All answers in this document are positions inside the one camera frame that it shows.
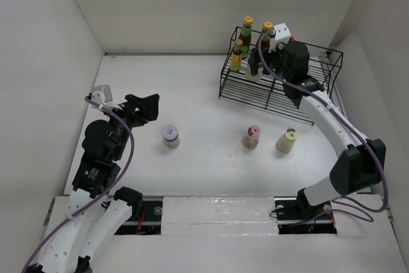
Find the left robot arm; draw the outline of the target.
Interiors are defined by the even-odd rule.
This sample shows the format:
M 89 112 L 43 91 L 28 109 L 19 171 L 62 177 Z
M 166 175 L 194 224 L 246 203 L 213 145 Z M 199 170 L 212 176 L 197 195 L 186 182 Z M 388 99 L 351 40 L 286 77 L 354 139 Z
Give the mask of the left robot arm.
M 23 272 L 92 272 L 97 259 L 120 226 L 137 219 L 143 210 L 143 195 L 121 187 L 108 193 L 126 173 L 133 158 L 124 167 L 117 162 L 126 146 L 135 150 L 132 129 L 155 121 L 160 97 L 129 94 L 125 102 L 114 104 L 104 89 L 94 90 L 85 101 L 108 120 L 91 122 L 85 130 L 79 168 L 72 182 L 66 217 L 38 245 Z M 33 258 L 49 243 L 47 254 L 38 262 Z

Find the black cap spice shaker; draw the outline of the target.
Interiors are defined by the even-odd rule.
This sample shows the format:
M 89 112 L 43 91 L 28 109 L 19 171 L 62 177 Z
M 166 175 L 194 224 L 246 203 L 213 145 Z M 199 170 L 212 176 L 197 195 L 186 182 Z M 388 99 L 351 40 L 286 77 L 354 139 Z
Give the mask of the black cap spice shaker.
M 261 77 L 263 76 L 263 65 L 258 63 L 255 69 L 251 67 L 251 61 L 247 62 L 247 68 L 245 72 L 245 78 L 248 81 L 258 82 L 260 81 Z

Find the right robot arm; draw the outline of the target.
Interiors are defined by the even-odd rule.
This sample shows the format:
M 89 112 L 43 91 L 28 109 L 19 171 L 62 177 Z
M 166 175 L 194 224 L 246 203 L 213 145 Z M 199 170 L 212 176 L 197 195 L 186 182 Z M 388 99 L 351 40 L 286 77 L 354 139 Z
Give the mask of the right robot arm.
M 258 42 L 251 56 L 251 65 L 262 65 L 282 82 L 285 95 L 318 126 L 337 155 L 329 175 L 299 190 L 295 202 L 285 207 L 284 213 L 296 214 L 299 223 L 305 224 L 320 216 L 318 209 L 324 204 L 343 198 L 347 206 L 367 214 L 366 220 L 371 222 L 370 213 L 376 210 L 359 203 L 350 194 L 380 183 L 384 199 L 378 211 L 386 209 L 386 145 L 359 132 L 335 107 L 322 84 L 309 74 L 309 58 L 307 46 L 294 40 L 274 51 L 262 48 Z

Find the small yellow label bottle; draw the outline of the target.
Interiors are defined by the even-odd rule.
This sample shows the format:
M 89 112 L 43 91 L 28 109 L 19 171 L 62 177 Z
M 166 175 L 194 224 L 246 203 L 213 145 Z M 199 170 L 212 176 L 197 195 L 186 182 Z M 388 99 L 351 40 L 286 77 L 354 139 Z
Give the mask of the small yellow label bottle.
M 242 44 L 241 39 L 236 39 L 234 43 L 233 50 L 231 52 L 231 63 L 229 69 L 232 72 L 239 72 L 242 61 Z

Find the green label sauce bottle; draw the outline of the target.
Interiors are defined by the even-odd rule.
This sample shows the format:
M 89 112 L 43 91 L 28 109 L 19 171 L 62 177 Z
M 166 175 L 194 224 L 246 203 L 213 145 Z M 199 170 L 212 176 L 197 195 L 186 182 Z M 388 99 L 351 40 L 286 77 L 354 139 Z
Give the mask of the green label sauce bottle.
M 257 40 L 257 45 L 260 45 L 260 50 L 265 51 L 270 46 L 270 35 L 268 34 L 269 31 L 274 29 L 274 24 L 270 21 L 266 21 L 263 24 L 263 29 Z
M 243 20 L 243 25 L 240 31 L 239 39 L 242 41 L 242 59 L 245 59 L 249 53 L 251 44 L 253 18 L 246 16 Z

